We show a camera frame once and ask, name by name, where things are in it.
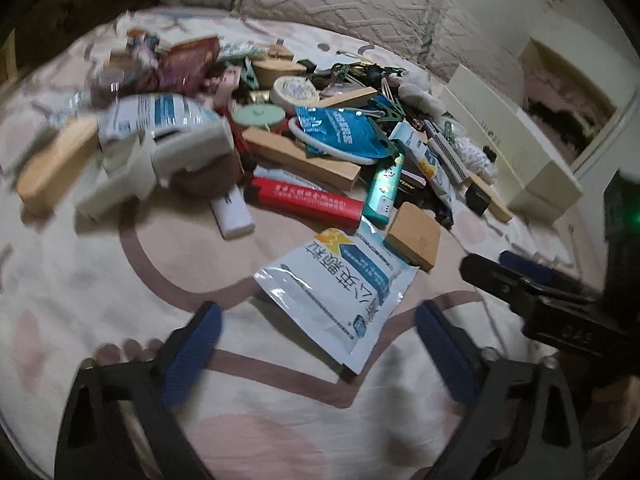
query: white charger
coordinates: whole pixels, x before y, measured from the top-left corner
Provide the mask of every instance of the white charger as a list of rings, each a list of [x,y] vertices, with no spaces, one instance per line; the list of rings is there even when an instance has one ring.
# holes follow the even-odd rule
[[[225,240],[254,232],[254,219],[238,186],[233,186],[224,196],[212,200],[211,209]]]

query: screw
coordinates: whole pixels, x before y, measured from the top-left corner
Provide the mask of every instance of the screw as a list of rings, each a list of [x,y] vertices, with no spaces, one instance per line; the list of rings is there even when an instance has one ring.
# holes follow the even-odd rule
[[[91,368],[94,368],[95,366],[97,366],[97,363],[91,357],[88,357],[87,359],[84,359],[80,363],[80,369],[81,370],[90,370]]]
[[[555,357],[552,356],[546,356],[542,358],[542,361],[540,361],[540,364],[542,364],[543,366],[550,368],[551,370],[556,370],[559,366],[560,363],[558,362],[558,359],[556,359]]]
[[[480,352],[480,355],[485,361],[489,362],[494,362],[500,359],[500,353],[495,348],[491,348],[490,346],[483,348],[482,352]]]

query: blue packet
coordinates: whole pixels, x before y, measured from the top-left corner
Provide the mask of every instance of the blue packet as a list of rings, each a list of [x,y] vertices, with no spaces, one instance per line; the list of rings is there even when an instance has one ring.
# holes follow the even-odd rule
[[[365,158],[389,156],[362,112],[340,108],[296,107],[296,114],[300,126],[308,136],[336,150]],[[322,150],[309,145],[307,151],[322,153]]]

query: long white box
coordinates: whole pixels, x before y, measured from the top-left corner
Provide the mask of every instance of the long white box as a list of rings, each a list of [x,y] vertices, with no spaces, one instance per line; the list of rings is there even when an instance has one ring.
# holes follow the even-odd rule
[[[512,211],[551,224],[582,196],[573,171],[536,123],[465,66],[439,97],[473,143],[497,153],[495,189]]]

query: patterned bedsheet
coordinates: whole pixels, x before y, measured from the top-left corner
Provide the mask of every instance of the patterned bedsheet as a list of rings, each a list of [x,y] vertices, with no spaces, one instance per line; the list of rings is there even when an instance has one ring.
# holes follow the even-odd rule
[[[168,42],[218,34],[274,41],[330,66],[337,49],[420,70],[340,34],[209,12],[151,10],[121,16],[76,41],[25,79],[0,110],[0,166],[125,43],[128,28]],[[357,187],[353,195],[364,197]],[[190,401],[176,415],[218,480],[421,478],[463,416],[413,329],[415,306],[434,299],[479,346],[518,360],[552,351],[526,340],[507,305],[463,282],[469,252],[503,250],[575,272],[550,228],[479,219],[461,197],[442,230],[436,266],[418,272],[364,371],[341,370],[252,279],[322,226],[252,209],[253,235],[225,242],[206,201],[159,188],[103,222],[76,218],[68,198],[50,218],[22,212],[0,176],[0,414],[28,463],[52,476],[58,425],[80,361],[106,364],[155,351],[204,300],[223,309],[223,335]]]

